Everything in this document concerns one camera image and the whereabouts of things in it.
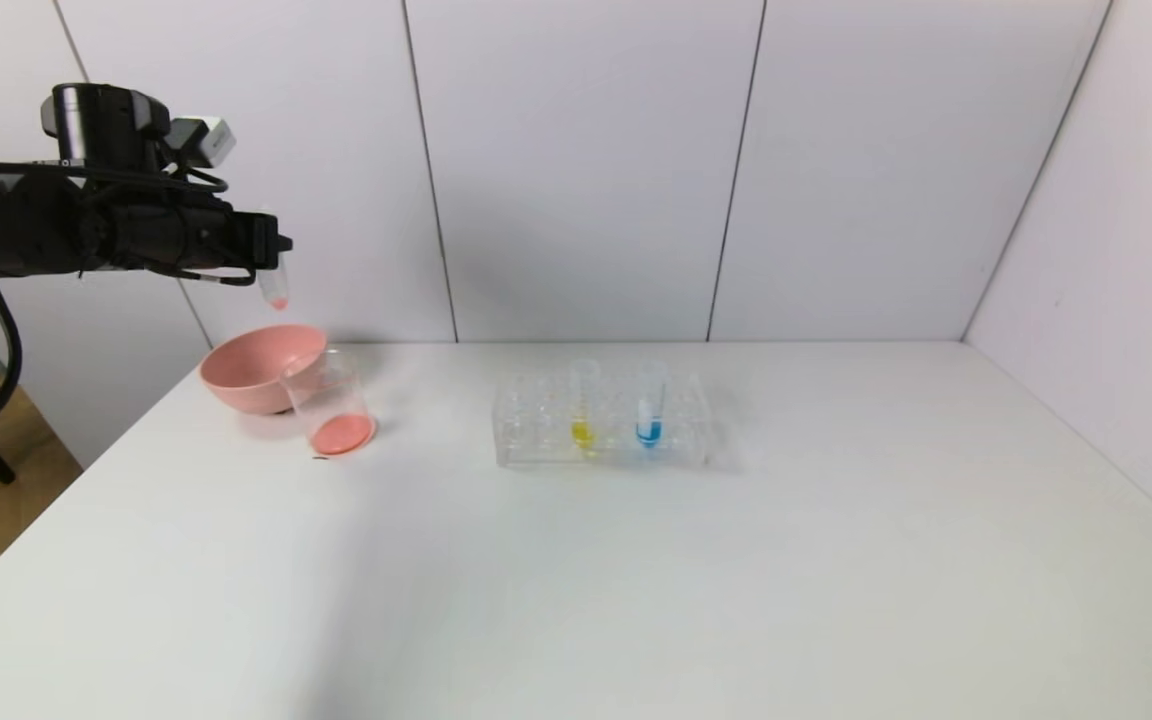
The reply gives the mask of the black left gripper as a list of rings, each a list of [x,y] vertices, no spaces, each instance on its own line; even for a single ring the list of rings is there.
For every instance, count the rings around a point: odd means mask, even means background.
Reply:
[[[236,211],[223,200],[126,209],[126,252],[146,268],[274,270],[280,252],[293,249],[275,217]]]

